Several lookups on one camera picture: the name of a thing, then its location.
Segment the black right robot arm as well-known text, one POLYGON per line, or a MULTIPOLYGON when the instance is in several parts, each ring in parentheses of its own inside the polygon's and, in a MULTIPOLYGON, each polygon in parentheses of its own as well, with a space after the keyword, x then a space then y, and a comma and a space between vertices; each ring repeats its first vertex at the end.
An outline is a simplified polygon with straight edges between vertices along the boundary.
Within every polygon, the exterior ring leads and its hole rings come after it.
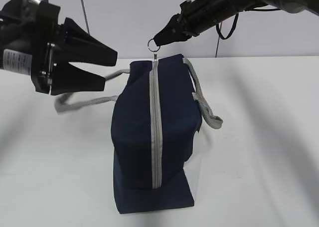
POLYGON ((219 31, 218 25, 224 20, 267 5, 288 13, 304 10, 315 15, 319 13, 319 0, 186 0, 180 4, 181 12, 173 15, 154 36, 154 42, 157 46, 164 46, 187 41, 212 27, 219 31))

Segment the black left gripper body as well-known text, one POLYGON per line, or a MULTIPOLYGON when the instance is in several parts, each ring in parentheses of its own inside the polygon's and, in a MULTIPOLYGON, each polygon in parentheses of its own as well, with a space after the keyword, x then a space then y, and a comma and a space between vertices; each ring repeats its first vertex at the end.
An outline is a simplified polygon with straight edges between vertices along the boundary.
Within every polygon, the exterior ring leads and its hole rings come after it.
POLYGON ((10 0, 0 11, 0 68, 29 76, 40 93, 51 94, 60 9, 10 0))

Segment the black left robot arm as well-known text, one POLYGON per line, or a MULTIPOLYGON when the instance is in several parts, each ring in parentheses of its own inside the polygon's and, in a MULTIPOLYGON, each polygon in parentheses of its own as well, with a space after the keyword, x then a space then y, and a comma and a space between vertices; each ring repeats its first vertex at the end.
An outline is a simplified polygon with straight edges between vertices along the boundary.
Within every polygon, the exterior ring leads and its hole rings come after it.
POLYGON ((115 66, 118 54, 48 0, 10 0, 0 12, 0 67, 28 75, 40 93, 103 91, 105 78, 74 63, 115 66))

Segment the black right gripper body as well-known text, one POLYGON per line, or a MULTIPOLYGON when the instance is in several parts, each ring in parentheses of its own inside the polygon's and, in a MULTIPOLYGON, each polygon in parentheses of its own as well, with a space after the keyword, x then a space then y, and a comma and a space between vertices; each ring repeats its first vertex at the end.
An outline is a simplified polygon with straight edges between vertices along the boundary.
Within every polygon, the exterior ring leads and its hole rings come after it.
POLYGON ((199 33, 191 28, 187 12, 190 10, 191 0, 186 0, 180 4, 180 13, 171 17, 170 30, 174 37, 197 37, 199 33))

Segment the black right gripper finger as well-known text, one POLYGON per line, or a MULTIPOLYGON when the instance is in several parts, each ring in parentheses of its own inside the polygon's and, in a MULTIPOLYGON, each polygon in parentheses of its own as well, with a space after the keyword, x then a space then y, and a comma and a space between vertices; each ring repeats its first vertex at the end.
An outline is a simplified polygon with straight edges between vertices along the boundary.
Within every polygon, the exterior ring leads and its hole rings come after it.
POLYGON ((175 42, 185 42, 192 38, 192 35, 187 35, 184 33, 178 34, 170 34, 165 37, 164 45, 169 45, 175 42))
POLYGON ((168 24, 154 36, 156 46, 164 46, 165 37, 170 34, 183 33, 182 26, 178 22, 179 15, 173 15, 168 24))

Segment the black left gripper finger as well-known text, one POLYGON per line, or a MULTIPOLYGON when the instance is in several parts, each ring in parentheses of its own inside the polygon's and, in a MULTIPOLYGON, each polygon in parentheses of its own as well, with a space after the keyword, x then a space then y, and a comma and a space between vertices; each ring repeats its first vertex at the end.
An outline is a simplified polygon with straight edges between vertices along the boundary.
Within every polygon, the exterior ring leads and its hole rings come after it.
POLYGON ((85 32, 73 19, 66 18, 58 34, 58 60, 115 66, 118 53, 85 32))
POLYGON ((103 91, 103 76, 79 69, 68 62, 58 63, 52 72, 51 95, 103 91))

